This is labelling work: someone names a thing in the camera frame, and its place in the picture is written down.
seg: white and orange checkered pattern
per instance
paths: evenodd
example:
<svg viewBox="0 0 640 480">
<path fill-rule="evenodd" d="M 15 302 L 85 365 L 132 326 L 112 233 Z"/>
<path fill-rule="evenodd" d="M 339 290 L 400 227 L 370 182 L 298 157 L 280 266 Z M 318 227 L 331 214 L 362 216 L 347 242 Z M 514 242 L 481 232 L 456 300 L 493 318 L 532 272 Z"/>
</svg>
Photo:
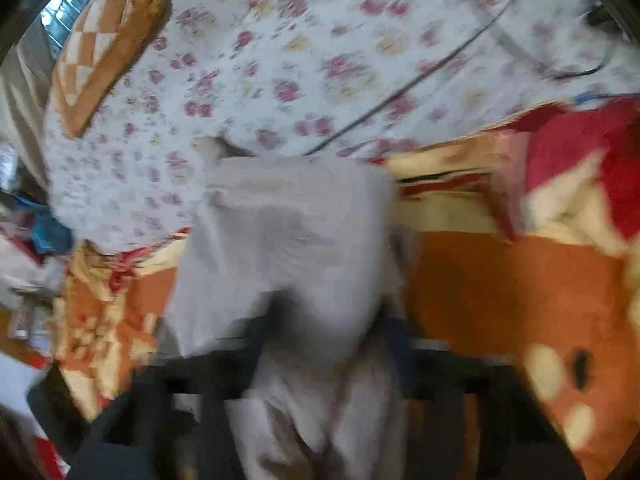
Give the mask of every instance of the white and orange checkered pattern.
<svg viewBox="0 0 640 480">
<path fill-rule="evenodd" d="M 53 88 L 70 137 L 142 47 L 164 0 L 91 0 L 74 23 L 54 70 Z"/>
</svg>

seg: checkered pillow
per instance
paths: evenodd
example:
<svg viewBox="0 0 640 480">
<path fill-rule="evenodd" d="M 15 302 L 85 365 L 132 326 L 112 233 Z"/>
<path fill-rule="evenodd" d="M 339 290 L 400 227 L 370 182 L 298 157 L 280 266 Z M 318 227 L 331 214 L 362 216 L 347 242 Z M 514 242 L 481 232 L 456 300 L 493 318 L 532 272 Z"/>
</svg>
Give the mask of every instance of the checkered pillow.
<svg viewBox="0 0 640 480">
<path fill-rule="evenodd" d="M 66 40 L 52 77 L 69 137 L 79 137 L 94 110 L 135 60 L 162 16 L 164 0 L 91 0 Z"/>
</svg>

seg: black cable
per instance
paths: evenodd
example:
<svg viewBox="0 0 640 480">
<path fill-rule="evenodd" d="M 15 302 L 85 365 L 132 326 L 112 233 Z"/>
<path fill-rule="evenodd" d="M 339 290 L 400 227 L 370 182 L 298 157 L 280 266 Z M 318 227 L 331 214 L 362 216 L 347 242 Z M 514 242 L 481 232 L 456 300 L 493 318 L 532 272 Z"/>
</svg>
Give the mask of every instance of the black cable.
<svg viewBox="0 0 640 480">
<path fill-rule="evenodd" d="M 493 18 L 493 15 L 490 12 L 482 8 L 480 0 L 472 0 L 472 1 L 475 4 L 473 8 L 476 11 L 476 13 L 480 15 L 482 21 L 491 20 Z M 547 66 L 545 63 L 543 63 L 542 61 L 537 59 L 535 56 L 530 54 L 526 49 L 524 49 L 524 47 L 522 47 L 519 43 L 517 43 L 509 34 L 507 34 L 504 31 L 504 29 L 500 27 L 500 25 L 496 25 L 494 27 L 494 32 L 495 32 L 498 44 L 500 44 L 514 58 L 526 60 L 529 64 L 532 64 L 533 66 L 535 66 L 537 70 L 540 70 L 540 72 L 542 72 L 543 75 L 549 76 L 556 81 L 563 81 L 565 79 L 582 77 L 585 75 L 593 75 L 596 72 L 599 72 L 601 69 L 603 69 L 605 66 L 607 66 L 610 63 L 617 47 L 617 43 L 615 40 L 609 40 L 609 42 L 607 43 L 604 56 L 602 57 L 602 60 L 596 67 L 591 68 L 590 70 L 585 70 L 583 72 L 563 72 L 563 71 L 553 70 L 551 67 Z"/>
<path fill-rule="evenodd" d="M 339 137 L 343 136 L 348 131 L 353 130 L 356 126 L 359 126 L 364 121 L 369 119 L 371 116 L 377 114 L 380 110 L 385 108 L 391 101 L 393 101 L 394 99 L 397 99 L 399 96 L 401 96 L 402 94 L 404 94 L 405 92 L 409 91 L 411 88 L 413 88 L 417 84 L 420 84 L 422 81 L 427 79 L 434 72 L 437 72 L 438 70 L 440 70 L 447 63 L 449 63 L 449 61 L 451 61 L 458 54 L 460 54 L 463 50 L 465 50 L 468 46 L 470 46 L 475 40 L 477 40 L 482 35 L 482 33 L 484 33 L 488 28 L 490 28 L 505 13 L 505 11 L 509 8 L 509 6 L 512 3 L 513 3 L 513 0 L 508 1 L 507 4 L 504 6 L 504 8 L 495 17 L 492 16 L 491 20 L 484 27 L 480 28 L 474 35 L 472 35 L 468 40 L 466 40 L 465 43 L 461 44 L 459 47 L 457 47 L 455 50 L 453 50 L 450 54 L 448 54 L 447 56 L 443 57 L 433 67 L 428 69 L 426 72 L 421 73 L 419 76 L 414 77 L 411 81 L 409 81 L 401 89 L 399 89 L 398 91 L 396 91 L 393 94 L 391 94 L 388 98 L 383 100 L 381 103 L 377 104 L 375 107 L 373 107 L 367 113 L 365 113 L 364 115 L 361 115 L 359 118 L 357 118 L 356 120 L 354 120 L 350 124 L 347 124 L 344 128 L 342 128 L 338 132 L 334 133 L 331 137 L 329 137 L 329 138 L 323 140 L 322 142 L 320 142 L 320 144 L 318 144 L 313 149 L 309 150 L 306 153 L 303 153 L 303 155 L 304 156 L 314 155 L 315 153 L 317 153 L 317 152 L 319 152 L 321 150 L 324 150 L 329 144 L 334 142 L 335 139 L 338 139 Z"/>
</svg>

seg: floral bedsheet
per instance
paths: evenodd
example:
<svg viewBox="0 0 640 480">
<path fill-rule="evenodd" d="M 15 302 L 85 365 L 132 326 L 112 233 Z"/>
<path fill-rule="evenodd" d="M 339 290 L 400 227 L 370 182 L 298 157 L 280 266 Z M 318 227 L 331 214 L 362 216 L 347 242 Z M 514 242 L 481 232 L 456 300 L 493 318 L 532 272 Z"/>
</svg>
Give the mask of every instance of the floral bedsheet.
<svg viewBox="0 0 640 480">
<path fill-rule="evenodd" d="M 480 26 L 470 0 L 170 0 L 166 25 L 107 95 L 81 139 L 49 102 L 44 153 L 56 215 L 102 251 L 159 242 L 202 196 L 198 140 L 299 155 L 351 123 Z M 579 17 L 587 0 L 479 0 L 531 55 L 587 70 L 610 39 Z M 597 74 L 536 72 L 491 32 L 331 144 L 376 157 L 468 134 L 534 102 L 634 91 L 640 51 L 621 43 Z"/>
</svg>

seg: pillow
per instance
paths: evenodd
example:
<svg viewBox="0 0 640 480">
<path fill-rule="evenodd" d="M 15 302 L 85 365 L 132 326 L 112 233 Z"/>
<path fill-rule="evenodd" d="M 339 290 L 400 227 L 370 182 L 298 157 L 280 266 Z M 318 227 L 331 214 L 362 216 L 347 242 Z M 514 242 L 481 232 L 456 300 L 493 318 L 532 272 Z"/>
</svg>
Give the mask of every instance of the pillow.
<svg viewBox="0 0 640 480">
<path fill-rule="evenodd" d="M 74 23 L 52 76 L 69 137 L 82 135 L 94 110 L 154 30 L 164 0 L 91 0 Z"/>
</svg>

